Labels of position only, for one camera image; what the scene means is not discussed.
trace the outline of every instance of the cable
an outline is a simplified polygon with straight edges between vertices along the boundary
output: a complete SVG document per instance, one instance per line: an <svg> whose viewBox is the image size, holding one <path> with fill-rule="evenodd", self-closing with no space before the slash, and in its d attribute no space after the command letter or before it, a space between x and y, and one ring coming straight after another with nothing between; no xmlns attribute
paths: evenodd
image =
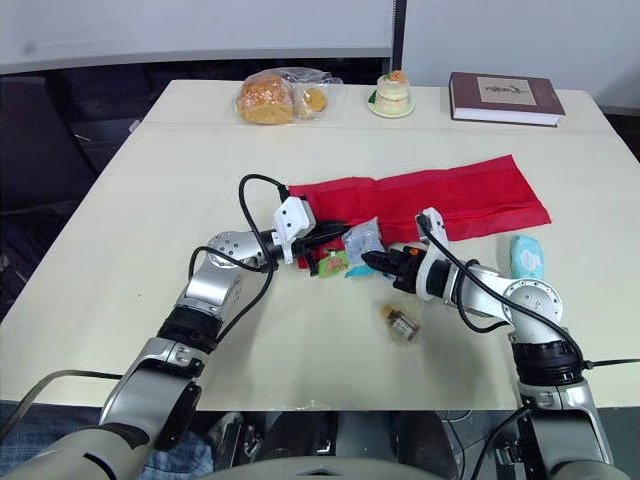
<svg viewBox="0 0 640 480"><path fill-rule="evenodd" d="M449 418L449 410L447 410L446 413L445 413L445 420L447 422L450 422L450 423L460 423L460 422L465 421L467 418L469 418L471 416L472 412L473 412L473 410L467 410L467 412L464 415L462 415L461 417Z"/></svg>
<svg viewBox="0 0 640 480"><path fill-rule="evenodd" d="M480 452L480 456L478 457L478 461L476 462L476 467L473 469L473 473L471 474L470 480L476 480L478 478L478 474L480 473L480 469L482 468L482 463L484 462L484 459L487 456L487 452L489 452L491 445L493 445L493 442L495 442L496 438L498 438L498 435L500 435L500 432L502 432L502 430L504 430L511 423L529 414L529 412L530 410L528 407L519 408L518 410L513 412L511 416L509 416L509 418L507 418L504 422L498 425L493 432L491 432L491 435L487 439L486 443L484 444L484 447L482 448L482 451Z"/></svg>
<svg viewBox="0 0 640 480"><path fill-rule="evenodd" d="M472 265L480 265L480 262L478 262L478 260L473 258L469 260L467 263L465 263L464 266L468 270L469 267L471 267ZM464 278L465 278L465 273L462 270L458 270L458 278L456 279L456 285L455 285L454 291L455 291L455 297L456 297L455 299L456 307L458 307L458 313L460 314L460 318L462 318L462 321L465 323L465 325L476 333L489 333L494 331L496 328L511 325L509 322L505 322L505 321L496 322L493 325L489 325L488 327L478 327L474 325L471 322L471 320L469 320L469 317L467 317L467 312L464 311L464 307L463 307L464 302L462 301L462 284L464 283Z"/></svg>
<svg viewBox="0 0 640 480"><path fill-rule="evenodd" d="M269 285L271 285L271 280L273 279L273 272L275 270L275 262L273 258L271 258L271 255L269 255L267 246L264 243L262 235L260 235L260 230L258 230L258 227L253 221L253 218L251 217L251 213L247 208L247 202L244 198L244 186L249 180L263 180L265 182L269 182L275 185L278 188L278 192L280 193L280 199L282 201L284 201L289 195L289 192L287 191L287 187L285 185L278 182L277 180L274 180L273 178L266 177L264 175L258 175L258 174L252 173L249 175L245 175L244 177L242 177L242 180L240 180L240 185L238 186L238 199L240 200L240 208L242 209L242 213L244 213L244 217L247 219L247 223L251 227L251 231L256 237L256 241L260 245L260 250L262 250L263 257L267 261L267 278L264 281L264 284L262 285L262 288L260 289L258 294L254 297L254 299L251 300L246 307L240 310L240 312L238 312L238 314L229 321L229 324L222 330L222 332L220 332L220 334L216 338L216 343L218 344L229 334L231 329L238 323L238 321L249 310L251 310L262 299L262 297L264 297L264 294L267 293L267 290L269 289Z"/></svg>
<svg viewBox="0 0 640 480"><path fill-rule="evenodd" d="M201 247L196 248L193 253L191 254L191 260L189 260L189 280L191 280L191 277L193 277L193 270L195 268L196 265L196 259L198 258L198 254L200 252L208 252L208 253L212 253L220 258L222 258L223 260L226 260L227 262L235 265L236 267L240 267L240 268L244 268L245 270L249 270L250 272L261 272L262 270L259 267L252 267L251 265L247 265L246 263L242 263L239 260L236 260L233 257L230 257L229 255L225 255L224 253L216 250L215 248L211 248L209 246L203 245Z"/></svg>
<svg viewBox="0 0 640 480"><path fill-rule="evenodd" d="M38 383L36 383L31 390L20 400L20 403L15 408L7 421L0 430L0 442L5 439L15 427L27 414L29 408L35 401L36 397L49 385L53 380L60 377L91 377L91 378L105 378L109 380L120 380L122 375L116 375L114 373L93 372L89 370L58 370L57 372L50 373Z"/></svg>
<svg viewBox="0 0 640 480"><path fill-rule="evenodd" d="M597 362L591 362L589 360L584 362L584 365L587 370L591 370L595 367L607 367L609 365L622 365L625 363L639 363L640 358L621 358L618 360L600 360Z"/></svg>
<svg viewBox="0 0 640 480"><path fill-rule="evenodd" d="M464 415L464 417L466 418L469 415L471 415L471 410L469 410ZM462 453L462 467L460 468L460 475L458 476L458 478L460 480L464 480L464 471L467 468L467 456L466 456L465 451L464 451L464 445L462 445L462 442L460 441L460 437L458 436L458 432L456 432L456 429L452 425L454 423L454 421L459 422L461 420L461 418L460 419L449 420L449 410L447 410L447 413L445 414L444 420L445 420L445 422L447 422L449 424L449 428L451 429L451 433L453 433L453 436L455 437L456 441L458 442L458 445L460 445L460 452Z"/></svg>
<svg viewBox="0 0 640 480"><path fill-rule="evenodd" d="M451 263L453 263L456 267L458 267L458 270L464 272L465 276L469 277L469 280L471 280L478 287L480 287L480 289L483 290L486 294L488 294L495 300L498 300L500 303L508 306L512 310L523 313L535 320L538 320L539 322L545 324L547 327L549 327L554 332L556 332L561 338L563 338L569 344L569 346L574 351L577 357L578 364L581 365L582 368L584 368L584 357L582 355L582 350L580 349L576 341L571 337L571 335L569 335L564 329L562 329L562 327L555 324L551 320L543 317L539 313L529 310L528 308L525 308L522 305L519 305L513 302L512 300L509 300L508 298L493 291L491 288L485 285L485 283L482 280L476 277L473 274L473 272L471 272L467 267L465 267L464 264L460 260L458 260L453 253L447 250L447 248L444 245L442 245L437 238L433 236L433 234L430 231L431 222L429 222L429 219L425 215L418 215L418 218L416 220L418 224L422 227L422 230L424 231L427 238L438 248L438 250L440 250L444 254L445 257L447 257L451 261Z"/></svg>

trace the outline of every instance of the plastic bag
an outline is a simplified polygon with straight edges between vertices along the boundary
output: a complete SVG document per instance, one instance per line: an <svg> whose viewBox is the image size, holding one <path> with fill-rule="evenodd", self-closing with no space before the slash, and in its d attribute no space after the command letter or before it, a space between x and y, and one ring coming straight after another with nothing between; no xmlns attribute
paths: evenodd
<svg viewBox="0 0 640 480"><path fill-rule="evenodd" d="M236 96L236 112L249 123L278 125L321 118L342 80L305 67L273 68L248 77Z"/></svg>
<svg viewBox="0 0 640 480"><path fill-rule="evenodd" d="M342 235L349 265L362 265L362 254L377 250L384 252L384 247L380 242L380 229L378 228L378 217L374 217L368 222L361 223L351 228Z"/></svg>

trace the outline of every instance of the book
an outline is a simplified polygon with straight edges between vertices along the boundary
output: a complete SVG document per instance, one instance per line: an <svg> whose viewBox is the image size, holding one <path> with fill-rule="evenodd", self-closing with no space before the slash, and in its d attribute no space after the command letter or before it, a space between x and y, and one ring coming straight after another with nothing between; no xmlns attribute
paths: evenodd
<svg viewBox="0 0 640 480"><path fill-rule="evenodd" d="M451 118L557 126L564 109L547 78L453 72Z"/></svg>

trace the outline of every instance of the cake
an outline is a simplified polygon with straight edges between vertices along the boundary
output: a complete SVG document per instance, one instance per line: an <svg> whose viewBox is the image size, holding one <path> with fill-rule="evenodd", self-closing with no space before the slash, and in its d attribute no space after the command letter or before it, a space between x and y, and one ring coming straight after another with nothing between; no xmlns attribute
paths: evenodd
<svg viewBox="0 0 640 480"><path fill-rule="evenodd" d="M376 110L388 115L403 113L409 108L409 81L401 70L378 78L375 104Z"/></svg>

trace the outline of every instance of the small bottle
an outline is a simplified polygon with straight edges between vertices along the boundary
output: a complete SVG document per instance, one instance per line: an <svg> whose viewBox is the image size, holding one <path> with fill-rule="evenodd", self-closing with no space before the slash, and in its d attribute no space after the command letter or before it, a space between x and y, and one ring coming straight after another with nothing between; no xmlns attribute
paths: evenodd
<svg viewBox="0 0 640 480"><path fill-rule="evenodd" d="M398 335L409 342L413 340L413 337L415 337L418 330L420 330L420 325L411 320L400 310L394 309L391 305L385 305L382 307L380 313L382 313L387 324Z"/></svg>

